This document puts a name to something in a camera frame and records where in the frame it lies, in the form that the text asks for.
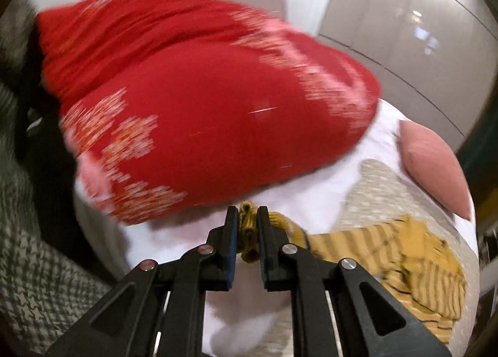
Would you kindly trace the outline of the white bed sheet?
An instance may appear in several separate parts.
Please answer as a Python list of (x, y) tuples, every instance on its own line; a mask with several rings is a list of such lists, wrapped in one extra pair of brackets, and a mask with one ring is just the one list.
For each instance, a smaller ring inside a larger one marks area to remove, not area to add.
[[(267, 206), (301, 224), (307, 233), (323, 234), (337, 225), (344, 200), (360, 180), (360, 165), (376, 160), (421, 189), (452, 219), (457, 232), (477, 256), (475, 220), (443, 208), (403, 167), (399, 123), (408, 120), (396, 107), (381, 101), (363, 139), (349, 154), (328, 167), (273, 185), (234, 200), (241, 214), (242, 253), (237, 258), (233, 289), (207, 297), (204, 351), (212, 356), (290, 356), (293, 353), (289, 296), (262, 287), (256, 250), (256, 210)], [(75, 188), (78, 222), (99, 259), (116, 278), (145, 258), (164, 263), (198, 245), (224, 220), (226, 207), (184, 210), (138, 225), (126, 225), (95, 208), (81, 186)]]

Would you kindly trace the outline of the white wardrobe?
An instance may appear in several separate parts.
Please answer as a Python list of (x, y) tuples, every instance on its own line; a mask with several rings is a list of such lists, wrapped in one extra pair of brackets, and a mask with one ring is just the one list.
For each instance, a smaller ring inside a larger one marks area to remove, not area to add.
[(497, 23), (484, 0), (329, 0), (319, 37), (368, 67), (385, 101), (453, 150), (491, 96)]

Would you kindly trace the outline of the beige spotted quilt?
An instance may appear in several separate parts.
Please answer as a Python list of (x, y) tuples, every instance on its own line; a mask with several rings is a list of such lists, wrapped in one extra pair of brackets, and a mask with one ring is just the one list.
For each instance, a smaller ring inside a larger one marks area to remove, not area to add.
[(454, 323), (451, 339), (445, 345), (452, 355), (464, 355), (478, 302), (479, 264), (476, 254), (457, 232), (448, 214), (429, 200), (421, 189), (380, 161), (365, 160), (359, 169), (360, 180), (347, 194), (338, 223), (332, 231), (363, 228), (408, 214), (423, 221), (428, 231), (446, 241), (462, 266), (466, 296), (462, 316)]

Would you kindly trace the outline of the grey houndstooth cloth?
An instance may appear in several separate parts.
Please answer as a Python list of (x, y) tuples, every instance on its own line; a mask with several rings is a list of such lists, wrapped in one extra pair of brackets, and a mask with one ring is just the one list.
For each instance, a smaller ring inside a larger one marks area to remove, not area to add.
[(42, 356), (110, 289), (40, 237), (27, 171), (14, 156), (17, 101), (1, 89), (1, 354)]

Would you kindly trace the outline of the red embroidered pillow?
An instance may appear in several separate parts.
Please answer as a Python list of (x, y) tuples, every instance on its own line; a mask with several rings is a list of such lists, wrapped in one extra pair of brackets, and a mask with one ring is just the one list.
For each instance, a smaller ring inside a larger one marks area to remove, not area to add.
[(129, 225), (335, 162), (376, 116), (361, 63), (224, 0), (83, 0), (35, 19), (78, 193)]

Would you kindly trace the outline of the pink knit cushion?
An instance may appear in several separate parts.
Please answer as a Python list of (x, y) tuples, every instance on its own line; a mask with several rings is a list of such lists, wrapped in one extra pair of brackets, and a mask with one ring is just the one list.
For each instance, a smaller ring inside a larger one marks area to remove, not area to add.
[(469, 220), (467, 180), (450, 146), (433, 130), (413, 121), (399, 123), (403, 167), (417, 184), (448, 211)]

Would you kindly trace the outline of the yellow striped knit sweater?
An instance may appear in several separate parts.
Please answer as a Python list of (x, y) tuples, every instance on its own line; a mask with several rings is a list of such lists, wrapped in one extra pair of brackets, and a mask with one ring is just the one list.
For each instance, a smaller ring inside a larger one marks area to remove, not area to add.
[(283, 214), (268, 216), (290, 243), (315, 257), (332, 263), (355, 260), (443, 344), (449, 343), (463, 313), (466, 280), (447, 242), (423, 221), (405, 214), (363, 228), (310, 235)]

